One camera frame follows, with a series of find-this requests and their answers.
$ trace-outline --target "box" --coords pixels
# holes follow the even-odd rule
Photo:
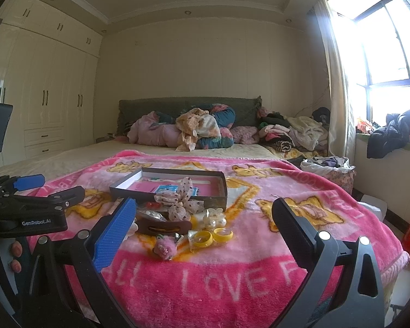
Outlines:
[[[203,201],[206,209],[226,210],[228,188],[221,171],[139,168],[109,188],[113,199],[131,197],[142,204],[155,201],[158,188],[175,190],[184,177],[191,178],[193,187],[197,188],[197,195],[191,196],[191,200]]]

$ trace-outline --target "wardrobe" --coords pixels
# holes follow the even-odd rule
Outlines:
[[[0,102],[13,105],[0,166],[94,143],[102,36],[39,0],[6,0],[0,18]]]

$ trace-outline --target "pink pom-pom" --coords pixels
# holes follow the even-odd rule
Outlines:
[[[171,236],[157,238],[153,252],[163,258],[163,260],[169,260],[176,254],[176,244],[174,238]]]

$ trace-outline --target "green upholstered headboard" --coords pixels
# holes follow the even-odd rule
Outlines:
[[[235,110],[233,127],[257,126],[257,110],[261,107],[261,96],[255,99],[235,97],[164,97],[153,99],[122,99],[118,103],[117,135],[123,134],[127,123],[134,123],[143,115],[160,111],[178,117],[189,107],[200,104],[225,104]]]

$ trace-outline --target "pink blanket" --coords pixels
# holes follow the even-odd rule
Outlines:
[[[183,242],[168,262],[152,253],[154,237],[135,234],[124,241],[102,274],[140,327],[268,327],[306,275],[271,220],[271,205],[278,197],[335,238],[355,241],[362,234],[368,236],[383,285],[408,262],[399,240],[374,214],[333,183],[281,160],[164,157],[126,150],[36,191],[46,196],[77,185],[86,189],[85,201],[68,211],[68,231],[50,237],[70,238],[82,228],[91,229],[112,204],[109,185],[141,166],[223,171],[228,186],[226,218],[234,238],[225,246],[194,254]],[[192,222],[197,226],[200,220]],[[339,274],[333,272],[323,299],[333,293]]]

